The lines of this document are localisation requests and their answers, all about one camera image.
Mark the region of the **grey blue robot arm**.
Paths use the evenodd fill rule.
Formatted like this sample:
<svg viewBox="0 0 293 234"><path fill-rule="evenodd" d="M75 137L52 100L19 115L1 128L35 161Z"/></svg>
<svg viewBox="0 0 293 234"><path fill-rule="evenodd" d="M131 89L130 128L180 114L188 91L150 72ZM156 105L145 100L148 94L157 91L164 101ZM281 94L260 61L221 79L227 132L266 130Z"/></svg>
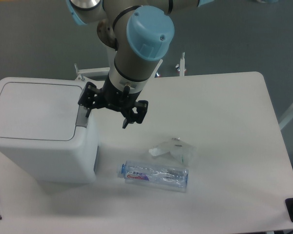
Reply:
<svg viewBox="0 0 293 234"><path fill-rule="evenodd" d="M200 7L204 0L69 0L78 25L97 22L97 35L116 54L102 88L87 82L78 104L88 112L107 108L120 112L123 127L142 123L148 109L138 96L155 76L174 37L170 15Z"/></svg>

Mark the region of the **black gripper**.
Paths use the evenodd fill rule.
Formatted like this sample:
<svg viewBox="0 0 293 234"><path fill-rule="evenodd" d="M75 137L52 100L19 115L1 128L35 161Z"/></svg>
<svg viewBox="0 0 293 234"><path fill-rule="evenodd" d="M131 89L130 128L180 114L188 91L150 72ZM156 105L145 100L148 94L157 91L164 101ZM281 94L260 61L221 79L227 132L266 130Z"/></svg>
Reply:
<svg viewBox="0 0 293 234"><path fill-rule="evenodd" d="M125 129L129 124L137 123L141 124L148 110L148 101L140 100L136 101L140 92L137 93L127 93L124 94L124 89L122 91L118 90L110 81L110 78L105 80L103 87L99 89L97 86L88 81L80 94L78 105L86 109L85 117L89 117L91 110L94 109L93 103L96 101L95 96L98 95L97 107L98 108L108 108L116 112L122 112L123 121L122 128Z"/></svg>

